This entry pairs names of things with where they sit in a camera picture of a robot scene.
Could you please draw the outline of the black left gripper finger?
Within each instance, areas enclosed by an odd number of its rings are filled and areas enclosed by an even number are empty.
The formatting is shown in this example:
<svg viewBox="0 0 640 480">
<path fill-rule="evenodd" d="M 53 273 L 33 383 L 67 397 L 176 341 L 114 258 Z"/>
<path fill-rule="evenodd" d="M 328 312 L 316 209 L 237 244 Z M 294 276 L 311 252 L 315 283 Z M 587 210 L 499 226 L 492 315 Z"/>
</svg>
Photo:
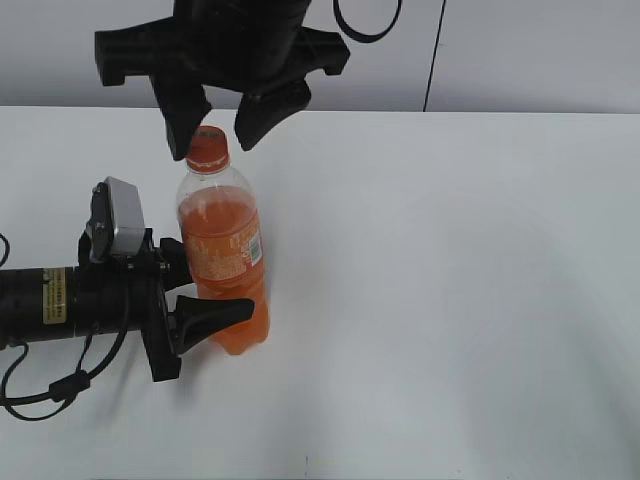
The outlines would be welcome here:
<svg viewBox="0 0 640 480">
<path fill-rule="evenodd" d="M 254 301 L 248 298 L 211 300 L 178 296 L 173 312 L 175 353 L 182 355 L 212 335 L 248 321 L 254 308 Z"/>
<path fill-rule="evenodd" d="M 185 246 L 174 238 L 160 240 L 161 275 L 165 291 L 193 283 Z"/>
</svg>

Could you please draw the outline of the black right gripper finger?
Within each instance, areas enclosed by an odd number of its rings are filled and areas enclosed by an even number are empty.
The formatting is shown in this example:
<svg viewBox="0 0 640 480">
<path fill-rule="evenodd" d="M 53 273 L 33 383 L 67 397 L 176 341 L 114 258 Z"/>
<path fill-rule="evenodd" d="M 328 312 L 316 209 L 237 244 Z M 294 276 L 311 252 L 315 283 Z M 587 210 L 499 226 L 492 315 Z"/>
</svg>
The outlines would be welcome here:
<svg viewBox="0 0 640 480">
<path fill-rule="evenodd" d="M 252 150 L 279 123 L 304 110 L 311 98 L 311 90 L 304 79 L 264 94 L 244 94 L 234 123 L 242 150 Z"/>
<path fill-rule="evenodd" d="M 172 158 L 181 161 L 189 153 L 194 133 L 212 105 L 200 83 L 172 75 L 152 75 L 150 81 L 165 121 Z"/>
</svg>

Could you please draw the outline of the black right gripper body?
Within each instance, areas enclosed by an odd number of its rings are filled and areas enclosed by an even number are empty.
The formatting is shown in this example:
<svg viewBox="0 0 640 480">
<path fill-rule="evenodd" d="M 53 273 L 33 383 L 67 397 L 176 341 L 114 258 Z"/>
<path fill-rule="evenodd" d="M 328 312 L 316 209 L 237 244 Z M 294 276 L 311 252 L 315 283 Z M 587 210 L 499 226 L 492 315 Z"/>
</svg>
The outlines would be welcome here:
<svg viewBox="0 0 640 480">
<path fill-rule="evenodd" d="M 321 70 L 342 73 L 349 49 L 336 32 L 304 26 L 306 1 L 177 1 L 171 16 L 95 34 L 101 82 L 174 76 L 262 94 Z"/>
</svg>

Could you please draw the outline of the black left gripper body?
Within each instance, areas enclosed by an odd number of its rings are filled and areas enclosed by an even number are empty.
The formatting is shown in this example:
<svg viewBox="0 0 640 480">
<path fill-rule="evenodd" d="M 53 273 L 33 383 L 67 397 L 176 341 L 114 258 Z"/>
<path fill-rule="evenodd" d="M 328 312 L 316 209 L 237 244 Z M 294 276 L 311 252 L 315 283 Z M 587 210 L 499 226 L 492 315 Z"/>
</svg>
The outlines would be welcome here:
<svg viewBox="0 0 640 480">
<path fill-rule="evenodd" d="M 136 256 L 111 257 L 103 263 L 89 259 L 90 241 L 86 233 L 78 242 L 75 268 L 76 293 L 69 308 L 75 322 L 75 334 L 114 333 L 116 339 L 96 367 L 87 372 L 94 379 L 106 370 L 119 353 L 126 334 L 138 330 L 152 380 L 175 380 L 182 360 L 172 346 L 172 326 L 164 290 L 160 244 L 153 242 L 153 230 L 145 231 Z"/>
</svg>

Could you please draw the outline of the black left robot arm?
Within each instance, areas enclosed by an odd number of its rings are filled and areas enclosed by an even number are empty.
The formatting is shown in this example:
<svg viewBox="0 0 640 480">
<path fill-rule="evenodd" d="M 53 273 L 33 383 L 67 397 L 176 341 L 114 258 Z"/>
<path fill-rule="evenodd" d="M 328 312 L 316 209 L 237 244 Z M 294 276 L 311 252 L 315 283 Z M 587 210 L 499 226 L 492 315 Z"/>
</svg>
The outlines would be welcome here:
<svg viewBox="0 0 640 480">
<path fill-rule="evenodd" d="M 181 242 L 155 243 L 146 230 L 134 256 L 89 258 L 80 238 L 75 267 L 1 273 L 1 345 L 138 330 L 155 382 L 179 377 L 181 357 L 213 334 L 251 318 L 248 298 L 207 300 L 180 295 L 170 310 L 166 294 L 192 282 Z"/>
</svg>

